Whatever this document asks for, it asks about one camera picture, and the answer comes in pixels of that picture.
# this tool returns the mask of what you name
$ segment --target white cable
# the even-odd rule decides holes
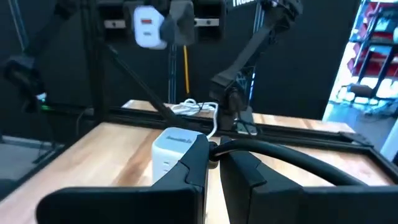
[[[199,112],[213,112],[213,130],[207,135],[207,138],[211,138],[217,131],[217,112],[218,104],[214,102],[197,103],[194,99],[186,99],[179,105],[173,105],[171,110],[177,115],[193,116]]]

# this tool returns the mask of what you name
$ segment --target black bracket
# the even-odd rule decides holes
[[[347,139],[352,140],[355,143],[362,145],[362,146],[373,147],[373,144],[362,134],[348,133],[348,132],[344,132],[344,131],[340,131],[339,134]]]

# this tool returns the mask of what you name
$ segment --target white device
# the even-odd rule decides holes
[[[182,128],[167,128],[152,143],[153,183],[177,164],[201,134]]]
[[[153,6],[137,7],[132,16],[137,44],[149,49],[165,49],[167,43],[160,39],[160,26],[163,21],[164,16]]]

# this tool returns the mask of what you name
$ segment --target metal pole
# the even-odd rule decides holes
[[[21,11],[19,10],[18,0],[8,0],[8,5],[10,6],[12,19],[14,20],[15,29],[17,31],[17,36],[21,45],[21,49],[22,51],[24,51],[29,43],[29,38],[26,34]]]
[[[81,0],[81,28],[83,45],[86,53],[88,78],[90,81],[91,101],[96,124],[105,120],[108,107],[104,90],[104,67],[102,46],[99,44],[100,33],[97,29],[95,0]]]

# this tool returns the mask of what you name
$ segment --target yellow rod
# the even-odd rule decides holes
[[[184,46],[184,68],[185,68],[185,91],[189,94],[189,73],[188,73],[188,52],[187,46]]]

